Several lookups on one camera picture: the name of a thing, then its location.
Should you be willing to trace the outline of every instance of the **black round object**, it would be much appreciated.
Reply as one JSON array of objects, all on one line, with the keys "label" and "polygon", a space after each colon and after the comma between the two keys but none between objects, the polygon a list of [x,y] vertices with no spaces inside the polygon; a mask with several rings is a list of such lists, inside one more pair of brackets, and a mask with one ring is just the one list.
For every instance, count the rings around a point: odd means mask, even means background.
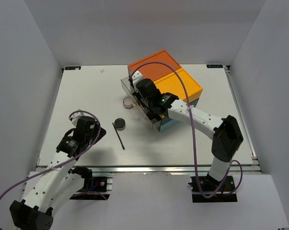
[{"label": "black round object", "polygon": [[117,130],[122,130],[125,128],[125,120],[123,118],[117,118],[114,122]]}]

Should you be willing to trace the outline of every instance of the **yellow lid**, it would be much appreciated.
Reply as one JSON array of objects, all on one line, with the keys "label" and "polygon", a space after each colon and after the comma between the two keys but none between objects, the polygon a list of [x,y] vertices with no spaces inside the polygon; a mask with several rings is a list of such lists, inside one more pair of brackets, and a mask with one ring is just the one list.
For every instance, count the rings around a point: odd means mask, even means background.
[{"label": "yellow lid", "polygon": [[[177,73],[184,82],[189,101],[193,102],[200,98],[203,88],[183,68],[178,69]],[[170,73],[160,79],[157,79],[154,81],[154,84],[161,93],[170,92],[186,102],[183,86],[175,73]]]}]

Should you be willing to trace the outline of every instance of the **gray wall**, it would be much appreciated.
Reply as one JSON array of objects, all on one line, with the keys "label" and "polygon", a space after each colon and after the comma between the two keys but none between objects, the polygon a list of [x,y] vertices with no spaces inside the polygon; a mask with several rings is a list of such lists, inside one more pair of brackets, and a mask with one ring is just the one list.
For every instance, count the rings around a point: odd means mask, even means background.
[{"label": "gray wall", "polygon": [[[61,70],[23,0],[0,0],[0,194],[38,158]],[[0,202],[0,226],[23,186]]]},{"label": "gray wall", "polygon": [[265,0],[25,0],[59,65],[231,64]]},{"label": "gray wall", "polygon": [[235,91],[289,222],[289,0],[267,0],[232,65]]}]

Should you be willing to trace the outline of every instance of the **table surface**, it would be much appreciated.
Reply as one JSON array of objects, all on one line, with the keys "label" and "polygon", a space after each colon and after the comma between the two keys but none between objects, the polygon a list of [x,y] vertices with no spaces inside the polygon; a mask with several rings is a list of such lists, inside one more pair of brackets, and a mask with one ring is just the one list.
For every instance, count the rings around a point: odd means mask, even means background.
[{"label": "table surface", "polygon": [[[252,164],[251,150],[236,110],[224,69],[208,69],[206,65],[182,65],[202,86],[197,108],[213,115],[237,118],[245,141],[235,159]],[[63,135],[73,125],[68,115],[77,110],[93,113],[106,129],[106,136],[77,162],[82,166],[181,166],[193,164],[191,127],[178,123],[163,133],[150,130],[137,109],[125,109],[126,97],[121,79],[127,77],[127,66],[82,66],[81,70],[65,70],[52,118],[40,152],[38,166],[47,166]],[[125,146],[122,149],[112,122],[126,121],[119,132]],[[196,130],[199,165],[211,165],[212,141]]]},{"label": "table surface", "polygon": [[[25,194],[36,180],[27,183]],[[239,176],[234,176],[234,180],[237,184]],[[51,229],[277,230],[288,227],[270,175],[244,175],[236,203],[192,203],[188,181],[188,175],[116,174],[107,201],[70,200],[55,216]]]}]

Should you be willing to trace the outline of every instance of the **orange panel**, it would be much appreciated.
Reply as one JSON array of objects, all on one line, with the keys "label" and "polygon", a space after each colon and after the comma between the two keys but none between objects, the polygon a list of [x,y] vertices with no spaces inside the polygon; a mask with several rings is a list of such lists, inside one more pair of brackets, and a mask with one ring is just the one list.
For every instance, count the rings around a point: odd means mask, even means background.
[{"label": "orange panel", "polygon": [[[148,57],[145,57],[137,62],[134,62],[133,64],[130,64],[128,66],[129,75],[140,65],[150,62],[150,61],[160,61],[168,64],[171,66],[174,70],[178,70],[181,68],[181,66],[171,57],[169,53],[165,50],[158,51],[155,54],[152,54]],[[143,66],[139,69],[139,71],[142,73],[144,78],[149,78],[152,81],[156,81],[157,79],[160,79],[168,74],[170,74],[172,71],[166,66],[160,65],[160,64],[150,64]]]},{"label": "orange panel", "polygon": [[[203,91],[202,87],[183,68],[177,70],[177,73],[184,82],[189,101],[193,102],[200,98],[200,95]],[[172,72],[154,81],[154,84],[161,93],[170,92],[186,102],[185,92],[175,73]]]}]

